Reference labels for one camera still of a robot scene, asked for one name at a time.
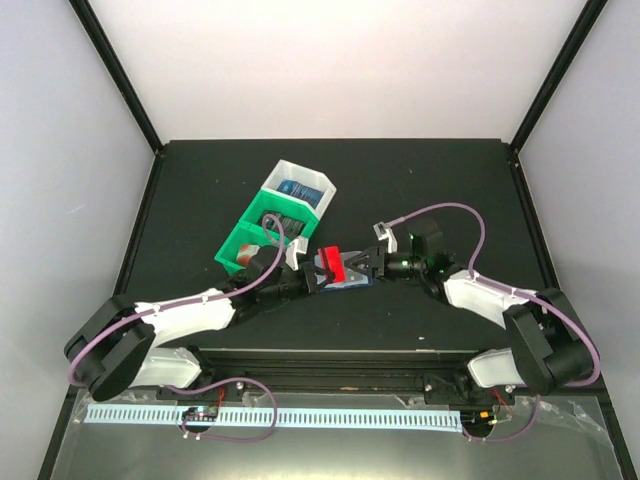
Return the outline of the white card bin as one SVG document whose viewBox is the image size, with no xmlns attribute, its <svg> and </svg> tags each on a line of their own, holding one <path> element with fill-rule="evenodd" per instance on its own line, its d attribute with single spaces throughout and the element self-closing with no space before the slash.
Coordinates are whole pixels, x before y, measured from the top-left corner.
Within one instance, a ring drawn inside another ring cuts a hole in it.
<svg viewBox="0 0 640 480">
<path fill-rule="evenodd" d="M 317 219 L 324 216 L 337 192 L 324 173 L 284 159 L 276 163 L 261 189 L 305 205 Z"/>
</svg>

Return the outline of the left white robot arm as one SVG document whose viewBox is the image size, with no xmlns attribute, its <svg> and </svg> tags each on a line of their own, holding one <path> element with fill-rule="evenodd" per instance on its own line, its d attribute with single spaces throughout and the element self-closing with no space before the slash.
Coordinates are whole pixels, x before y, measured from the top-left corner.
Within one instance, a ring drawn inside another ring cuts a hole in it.
<svg viewBox="0 0 640 480">
<path fill-rule="evenodd" d="M 107 299 L 64 347 L 71 384 L 106 401 L 131 387 L 166 386 L 193 399 L 214 388 L 213 372 L 192 348 L 169 343 L 222 331 L 289 301 L 319 293 L 341 280 L 335 247 L 312 261 L 288 261 L 289 249 L 265 246 L 247 267 L 201 293 L 160 302 Z"/>
</svg>

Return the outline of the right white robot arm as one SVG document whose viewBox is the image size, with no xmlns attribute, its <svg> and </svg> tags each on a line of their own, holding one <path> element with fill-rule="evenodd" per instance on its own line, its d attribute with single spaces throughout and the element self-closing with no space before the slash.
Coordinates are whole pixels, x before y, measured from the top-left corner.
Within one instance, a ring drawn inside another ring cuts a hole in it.
<svg viewBox="0 0 640 480">
<path fill-rule="evenodd" d="M 432 299 L 506 332 L 508 347 L 477 354 L 455 377 L 461 400 L 479 402 L 498 386 L 547 395 L 598 377 L 595 346 L 560 290 L 520 290 L 470 272 L 445 251 L 436 225 L 409 233 L 407 252 L 399 250 L 391 227 L 378 223 L 374 231 L 379 245 L 346 260 L 347 268 L 370 280 L 416 280 Z"/>
</svg>

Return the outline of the blue leather card holder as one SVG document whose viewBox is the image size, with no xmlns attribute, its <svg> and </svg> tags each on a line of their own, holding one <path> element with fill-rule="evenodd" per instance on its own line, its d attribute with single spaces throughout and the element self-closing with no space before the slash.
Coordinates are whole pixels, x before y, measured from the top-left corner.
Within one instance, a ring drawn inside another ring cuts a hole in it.
<svg viewBox="0 0 640 480">
<path fill-rule="evenodd" d="M 366 275 L 358 273 L 344 266 L 346 260 L 357 256 L 359 253 L 361 252 L 347 251 L 347 252 L 340 253 L 341 261 L 343 263 L 344 272 L 345 272 L 345 280 L 343 282 L 339 282 L 339 283 L 334 282 L 326 285 L 323 288 L 323 292 L 339 291 L 339 290 L 346 290 L 346 289 L 353 289 L 353 288 L 363 288 L 363 287 L 370 287 L 373 285 L 373 281 L 370 280 Z M 321 260 L 321 256 L 319 253 L 317 253 L 314 256 L 314 264 L 318 267 L 323 267 L 323 262 Z M 316 279 L 318 283 L 321 283 L 323 280 L 325 280 L 325 277 L 323 275 L 316 274 Z"/>
</svg>

